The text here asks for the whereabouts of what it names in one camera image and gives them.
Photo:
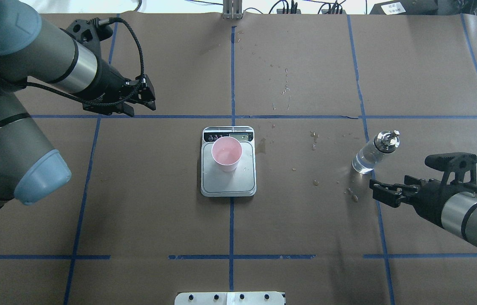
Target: pink cup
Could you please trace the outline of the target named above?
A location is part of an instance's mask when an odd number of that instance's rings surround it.
[[[234,137],[221,137],[212,145],[212,158],[224,172],[232,172],[239,165],[242,145]]]

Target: metal bracket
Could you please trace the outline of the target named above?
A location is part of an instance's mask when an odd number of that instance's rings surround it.
[[[223,19],[242,19],[242,0],[223,0]]]

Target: metal cap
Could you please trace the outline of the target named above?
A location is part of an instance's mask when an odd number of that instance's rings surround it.
[[[382,153],[390,154],[401,144],[401,140],[399,139],[400,135],[401,133],[398,130],[384,130],[378,133],[376,139],[374,139],[374,145],[376,145],[376,148]]]

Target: kitchen scale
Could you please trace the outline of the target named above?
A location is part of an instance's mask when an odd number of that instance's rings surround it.
[[[224,172],[212,158],[214,141],[221,137],[240,141],[242,156],[237,168]],[[247,197],[257,190],[254,129],[250,126],[207,127],[201,144],[201,193],[206,197]]]

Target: sticker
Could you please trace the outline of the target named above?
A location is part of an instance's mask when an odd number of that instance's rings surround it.
[[[400,2],[386,4],[382,6],[382,10],[386,15],[395,15],[395,14],[400,14],[402,12],[406,12],[405,8],[402,6]]]

